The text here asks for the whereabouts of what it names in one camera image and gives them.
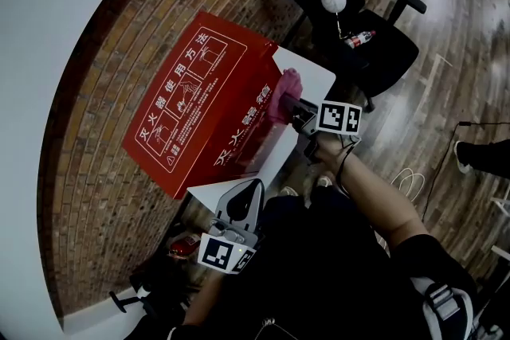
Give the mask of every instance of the shoe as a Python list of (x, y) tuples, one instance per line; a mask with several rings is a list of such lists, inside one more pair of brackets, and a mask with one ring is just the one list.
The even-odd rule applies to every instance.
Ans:
[(299, 196), (299, 194), (292, 187), (288, 187), (288, 186), (281, 189), (280, 194), (278, 194), (278, 195), (279, 196), (294, 196), (294, 197)]
[(317, 179), (317, 187), (329, 187), (329, 186), (333, 186), (333, 182), (328, 176), (320, 176)]
[(459, 171), (463, 174), (467, 174), (471, 171), (472, 167), (470, 165), (463, 165), (461, 161), (459, 160), (459, 156), (457, 154), (457, 145), (460, 143), (460, 140), (457, 140), (455, 144), (453, 145), (453, 153), (455, 154), (455, 157), (457, 158), (457, 167), (459, 168)]

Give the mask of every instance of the white ball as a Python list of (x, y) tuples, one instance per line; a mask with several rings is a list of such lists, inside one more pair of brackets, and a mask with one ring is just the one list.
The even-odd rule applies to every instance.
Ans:
[(322, 6), (330, 13), (340, 13), (343, 9), (345, 9), (345, 5), (347, 4), (347, 0), (320, 0), (322, 2)]

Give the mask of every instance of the backpack strap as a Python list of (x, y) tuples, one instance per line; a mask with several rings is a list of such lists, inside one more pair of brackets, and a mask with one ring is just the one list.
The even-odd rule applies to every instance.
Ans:
[(411, 278), (424, 297), (422, 311), (433, 340), (466, 340), (473, 324), (473, 304), (468, 294), (429, 278)]

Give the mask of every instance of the wooden floor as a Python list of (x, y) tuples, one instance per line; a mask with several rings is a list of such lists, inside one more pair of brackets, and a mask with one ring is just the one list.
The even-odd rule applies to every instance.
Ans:
[[(425, 15), (408, 8), (397, 23), (419, 47), (419, 57), (393, 88), (374, 98), (376, 109), (364, 116), (363, 141), (356, 148), (388, 181), (406, 167), (425, 176), (415, 200), (420, 214), (455, 124), (510, 120), (508, 0), (422, 1), (428, 6)], [(366, 8), (387, 17), (392, 6), (393, 0), (367, 0)], [(309, 34), (305, 22), (292, 44), (307, 57), (313, 56)], [(389, 50), (397, 51), (398, 45)], [(349, 95), (344, 100), (361, 102)], [(508, 125), (462, 127), (454, 141), (488, 143), (509, 137)], [(286, 170), (295, 165), (289, 161)], [(509, 249), (509, 220), (489, 203), (509, 182), (490, 174), (461, 174), (451, 149), (437, 178), (426, 226), (475, 279), (483, 279), (495, 265), (493, 244)], [(205, 226), (206, 213), (191, 206), (187, 217), (201, 219)]]

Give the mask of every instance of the black office chair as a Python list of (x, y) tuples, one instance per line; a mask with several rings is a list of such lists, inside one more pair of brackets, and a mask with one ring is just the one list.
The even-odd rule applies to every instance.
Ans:
[(388, 20), (370, 10), (360, 13), (365, 0), (347, 0), (345, 9), (338, 13), (342, 32), (376, 31), (369, 42), (356, 49), (340, 40), (337, 17), (323, 8), (321, 0), (294, 1), (312, 23), (312, 42), (331, 63), (327, 68), (337, 80), (348, 76), (364, 92), (368, 111), (374, 109), (371, 97), (395, 84), (418, 56), (418, 47), (393, 24), (408, 5), (424, 14), (426, 5), (420, 0), (398, 0)]

